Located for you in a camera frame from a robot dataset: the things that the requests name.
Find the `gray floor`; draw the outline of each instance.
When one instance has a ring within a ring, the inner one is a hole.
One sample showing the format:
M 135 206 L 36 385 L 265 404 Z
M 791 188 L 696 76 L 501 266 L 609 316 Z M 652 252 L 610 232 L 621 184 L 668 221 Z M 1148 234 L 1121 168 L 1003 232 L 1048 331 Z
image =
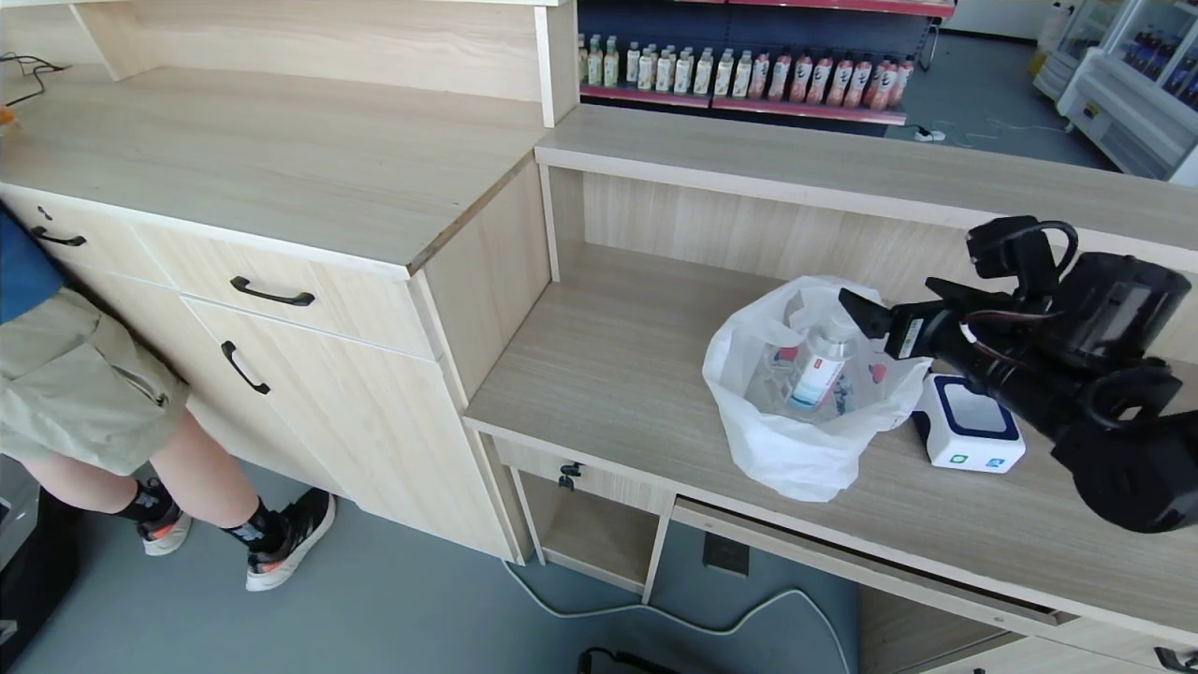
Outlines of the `gray floor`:
M 943 35 L 928 72 L 916 68 L 903 107 L 907 122 L 943 130 L 945 144 L 1103 170 L 1118 170 L 1031 85 L 1030 44 Z M 1045 128 L 1005 128 L 1045 127 Z M 914 128 L 888 138 L 912 139 Z
M 265 500 L 302 487 L 249 468 Z M 624 649 L 686 674 L 836 674 L 827 629 L 801 600 L 767 608 L 732 637 L 709 637 L 643 612 L 559 620 L 541 612 L 489 557 L 346 505 L 283 588 L 243 590 L 235 541 L 196 527 L 171 557 L 143 555 L 132 527 L 87 516 L 81 576 L 13 674 L 290 674 L 574 672 L 587 646 Z M 857 660 L 852 583 L 754 552 L 748 579 L 704 569 L 702 535 L 671 530 L 654 603 L 726 626 L 775 590 L 806 589 Z M 563 611 L 635 601 L 561 567 L 520 570 Z M 628 672 L 597 666 L 595 673 Z

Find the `white cable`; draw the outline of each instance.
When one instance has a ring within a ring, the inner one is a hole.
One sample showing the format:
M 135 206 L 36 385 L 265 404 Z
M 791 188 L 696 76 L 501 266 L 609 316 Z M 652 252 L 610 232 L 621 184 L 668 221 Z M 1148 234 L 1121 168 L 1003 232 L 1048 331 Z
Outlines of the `white cable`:
M 787 588 L 785 590 L 780 590 L 774 596 L 769 597 L 768 600 L 761 602 L 760 605 L 745 612 L 745 614 L 742 615 L 739 620 L 733 623 L 731 627 L 726 627 L 724 630 L 716 630 L 714 627 L 703 627 L 702 625 L 695 625 L 694 623 L 688 623 L 686 620 L 683 620 L 682 618 L 678 618 L 677 615 L 673 615 L 671 613 L 666 613 L 665 611 L 661 611 L 655 606 L 649 606 L 643 603 L 630 603 L 624 606 L 615 606 L 611 608 L 600 608 L 597 611 L 582 611 L 577 613 L 563 613 L 545 603 L 545 600 L 540 599 L 540 596 L 537 595 L 537 593 L 528 585 L 528 582 L 521 578 L 520 575 L 518 575 L 515 570 L 512 569 L 512 565 L 507 563 L 502 564 L 503 569 L 507 570 L 508 575 L 515 578 L 516 583 L 520 583 L 520 587 L 524 588 L 525 593 L 528 593 L 528 596 L 532 597 L 532 601 L 537 602 L 537 606 L 543 608 L 545 613 L 552 615 L 553 618 L 562 618 L 562 619 L 595 618 L 599 615 L 611 615 L 613 613 L 623 613 L 625 611 L 648 611 L 649 613 L 654 613 L 657 615 L 672 620 L 673 623 L 682 625 L 683 627 L 688 627 L 690 630 L 694 630 L 696 632 L 702 632 L 704 634 L 710 634 L 713 637 L 728 637 L 731 634 L 736 634 L 737 631 L 739 631 L 745 623 L 749 623 L 749 620 L 752 619 L 754 615 L 757 615 L 760 612 L 764 611 L 766 607 L 773 605 L 774 602 L 778 602 L 782 597 L 797 595 L 799 597 L 803 597 L 804 601 L 811 605 L 811 608 L 816 609 L 816 614 L 819 617 L 821 620 L 823 620 L 824 626 L 828 627 L 828 633 L 831 634 L 831 640 L 836 644 L 836 654 L 840 655 L 840 664 L 841 667 L 845 668 L 845 674 L 852 674 L 852 669 L 848 668 L 848 658 L 845 656 L 845 646 L 843 644 L 840 643 L 840 636 L 836 634 L 836 629 L 831 626 L 831 620 L 828 619 L 828 614 L 824 613 L 822 608 L 819 608 L 819 605 L 817 605 L 811 599 L 810 595 L 807 595 L 806 593 L 804 593 L 798 588 Z
M 973 144 L 968 142 L 968 140 L 970 138 L 981 138 L 981 139 L 985 139 L 985 140 L 999 140 L 1000 138 L 1003 138 L 1003 132 L 1004 130 L 1052 130 L 1052 132 L 1055 132 L 1055 133 L 1065 133 L 1064 128 L 1058 128 L 1058 127 L 1054 127 L 1054 126 L 1041 126 L 1041 125 L 1037 125 L 1037 123 L 1034 123 L 1034 125 L 1030 125 L 1030 126 L 1015 126 L 1015 125 L 1011 125 L 1011 123 L 1006 123 L 1005 121 L 1003 121 L 1000 119 L 996 119 L 996 117 L 986 117 L 986 123 L 988 123 L 990 126 L 992 126 L 996 129 L 998 129 L 998 133 L 994 134 L 994 135 L 991 135 L 991 134 L 987 134 L 987 133 L 974 133 L 972 130 L 970 132 L 966 132 L 966 133 L 962 134 L 962 136 L 966 139 L 964 142 L 962 142 L 960 140 L 956 140 L 955 138 L 952 138 L 949 134 L 950 130 L 952 130 L 952 129 L 955 129 L 957 127 L 956 122 L 951 122 L 951 121 L 948 121 L 948 120 L 936 120 L 936 121 L 932 122 L 932 126 L 934 127 L 936 125 L 940 125 L 943 127 L 948 127 L 945 129 L 937 129 L 937 130 L 943 130 L 944 135 L 945 135 L 945 139 L 949 142 L 956 145 L 957 147 L 964 147 L 964 148 L 968 148 L 968 150 L 972 150 L 972 148 L 976 147 L 976 145 L 973 145 Z

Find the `black drawer handle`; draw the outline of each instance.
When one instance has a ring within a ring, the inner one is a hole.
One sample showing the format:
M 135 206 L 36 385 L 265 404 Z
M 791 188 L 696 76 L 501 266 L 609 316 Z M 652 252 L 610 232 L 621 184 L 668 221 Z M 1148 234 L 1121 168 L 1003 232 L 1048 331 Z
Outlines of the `black drawer handle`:
M 225 342 L 224 345 L 220 345 L 220 353 L 223 353 L 225 356 L 225 360 L 228 360 L 229 365 L 231 365 L 232 369 L 237 371 L 237 375 L 240 375 L 241 378 L 246 381 L 246 384 L 249 384 L 250 389 L 258 391 L 259 394 L 261 394 L 264 396 L 267 395 L 267 394 L 270 394 L 271 393 L 271 388 L 267 387 L 266 383 L 254 384 L 253 382 L 249 381 L 248 377 L 246 377 L 246 374 L 242 372 L 240 368 L 237 368 L 237 363 L 232 360 L 232 353 L 236 352 L 236 351 L 237 351 L 237 346 L 234 345 L 232 342 Z
M 1156 652 L 1156 658 L 1161 661 L 1161 666 L 1169 672 L 1198 674 L 1198 652 L 1194 652 L 1186 662 L 1181 662 L 1181 656 L 1173 649 L 1156 646 L 1152 650 Z
M 261 297 L 264 299 L 271 299 L 272 302 L 280 302 L 284 304 L 291 304 L 292 306 L 307 306 L 308 304 L 316 300 L 316 296 L 311 292 L 300 292 L 295 297 L 279 297 L 278 295 L 267 295 L 266 292 L 259 292 L 258 290 L 250 290 L 249 279 L 244 275 L 235 275 L 229 279 L 229 285 L 238 292 L 244 292 L 247 295 L 253 295 L 255 297 Z
M 78 248 L 79 245 L 83 245 L 84 243 L 87 242 L 87 239 L 84 238 L 83 236 L 74 236 L 71 238 L 55 238 L 49 233 L 47 233 L 46 227 L 42 225 L 37 225 L 34 229 L 30 229 L 29 232 L 41 238 L 42 241 L 49 241 L 50 243 L 59 243 L 60 245 L 71 245 L 72 248 Z

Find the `sneaker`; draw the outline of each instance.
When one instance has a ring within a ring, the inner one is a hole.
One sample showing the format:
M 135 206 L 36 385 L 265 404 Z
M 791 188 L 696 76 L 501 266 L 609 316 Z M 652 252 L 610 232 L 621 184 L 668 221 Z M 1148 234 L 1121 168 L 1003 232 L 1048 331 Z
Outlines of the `sneaker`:
M 337 500 L 323 490 L 313 487 L 296 503 L 283 509 L 288 539 L 273 553 L 249 553 L 246 589 L 250 593 L 273 590 L 291 578 L 308 551 L 320 541 L 337 516 Z
M 170 499 L 167 488 L 157 478 L 146 485 L 150 492 L 155 492 L 159 498 Z M 187 534 L 192 530 L 192 516 L 179 509 L 179 504 L 171 500 L 170 510 L 162 520 L 155 522 L 143 522 L 138 524 L 138 535 L 146 547 L 150 557 L 168 555 L 183 546 Z

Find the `white plastic bag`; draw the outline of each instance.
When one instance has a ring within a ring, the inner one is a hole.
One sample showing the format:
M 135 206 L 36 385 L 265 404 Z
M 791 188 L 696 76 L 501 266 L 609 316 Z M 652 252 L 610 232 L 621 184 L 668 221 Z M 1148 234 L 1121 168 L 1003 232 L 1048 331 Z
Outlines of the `white plastic bag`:
M 804 275 L 732 314 L 713 336 L 703 360 L 703 379 L 720 409 L 732 460 L 754 480 L 801 502 L 830 502 L 857 480 L 858 459 L 875 435 L 910 417 L 932 364 L 931 359 L 895 362 L 882 353 L 881 342 L 859 334 L 857 357 L 842 375 L 855 406 L 843 415 L 811 425 L 758 412 L 745 400 L 745 391 L 767 346 L 801 345 L 807 328 L 840 304 L 841 287 L 881 302 L 870 287 Z M 801 305 L 786 316 L 787 305 L 798 304 L 791 303 L 797 295 Z

